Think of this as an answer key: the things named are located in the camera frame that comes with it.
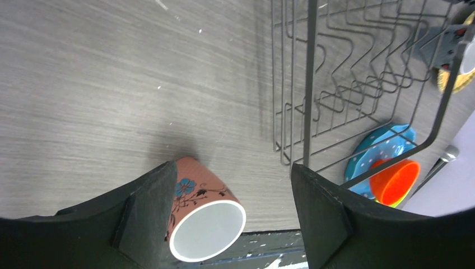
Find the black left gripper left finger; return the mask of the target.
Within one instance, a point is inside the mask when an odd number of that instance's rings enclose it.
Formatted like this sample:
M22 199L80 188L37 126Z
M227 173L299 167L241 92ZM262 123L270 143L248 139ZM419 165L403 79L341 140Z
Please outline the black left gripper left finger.
M53 216L1 218L1 267L158 268L177 175L168 161Z

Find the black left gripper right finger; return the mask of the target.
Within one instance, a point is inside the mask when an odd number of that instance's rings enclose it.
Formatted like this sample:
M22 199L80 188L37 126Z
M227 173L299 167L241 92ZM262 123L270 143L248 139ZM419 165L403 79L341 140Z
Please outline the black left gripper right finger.
M473 268L474 209L429 217L376 203L294 164L310 268Z

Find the orange bowl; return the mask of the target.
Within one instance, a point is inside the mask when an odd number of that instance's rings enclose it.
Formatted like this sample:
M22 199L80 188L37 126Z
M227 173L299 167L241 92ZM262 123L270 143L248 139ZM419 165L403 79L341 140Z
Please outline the orange bowl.
M379 201L406 197L419 177L421 166L413 160L402 160L369 180L370 190Z

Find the blue polka dot plate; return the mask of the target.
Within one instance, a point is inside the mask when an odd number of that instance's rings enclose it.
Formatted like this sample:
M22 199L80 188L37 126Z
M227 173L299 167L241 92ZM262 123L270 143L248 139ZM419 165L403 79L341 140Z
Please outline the blue polka dot plate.
M371 132L356 147L346 166L344 181L348 182L361 174L375 168L403 153L415 148L416 132L408 124L392 124ZM354 185L351 191L374 200L371 193L369 179Z

